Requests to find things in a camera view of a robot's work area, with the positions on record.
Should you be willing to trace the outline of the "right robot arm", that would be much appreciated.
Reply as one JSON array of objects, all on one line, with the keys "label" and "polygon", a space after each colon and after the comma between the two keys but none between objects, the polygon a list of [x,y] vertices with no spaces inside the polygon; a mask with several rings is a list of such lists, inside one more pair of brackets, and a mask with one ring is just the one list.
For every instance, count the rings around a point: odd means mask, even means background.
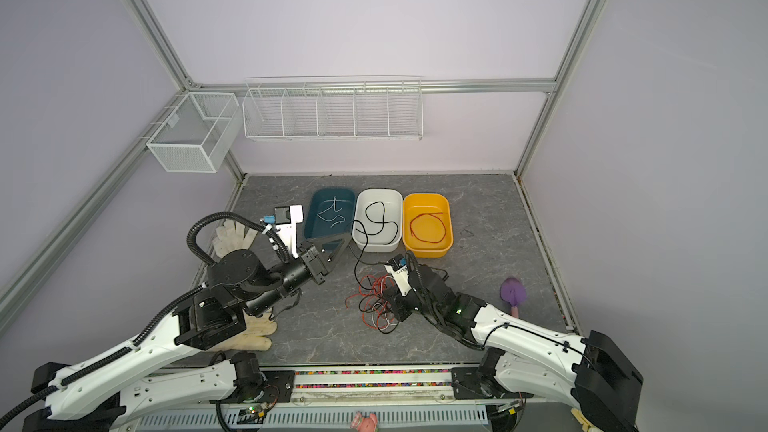
[{"label": "right robot arm", "polygon": [[390,259],[383,295],[399,322],[421,315],[439,332],[484,352],[482,394],[531,394],[567,404],[601,431],[634,431],[643,376],[607,335],[552,331],[453,291],[412,254]]}]

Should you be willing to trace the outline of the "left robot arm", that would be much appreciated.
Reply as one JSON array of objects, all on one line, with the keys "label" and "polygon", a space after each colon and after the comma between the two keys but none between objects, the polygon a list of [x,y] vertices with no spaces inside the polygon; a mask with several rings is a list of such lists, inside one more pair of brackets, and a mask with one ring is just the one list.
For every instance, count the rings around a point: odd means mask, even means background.
[{"label": "left robot arm", "polygon": [[[199,232],[220,222],[246,242],[266,237],[278,258],[264,267],[243,246],[211,256]],[[178,360],[209,351],[243,333],[246,320],[299,292],[309,281],[321,284],[334,269],[350,235],[286,245],[284,225],[256,223],[234,212],[198,220],[186,238],[189,250],[207,268],[207,278],[161,309],[134,337],[74,365],[49,362],[34,374],[31,396],[1,418],[7,426],[21,413],[26,431],[112,431],[156,411],[202,402],[253,402],[267,386],[252,352],[195,369],[157,376]]]}]

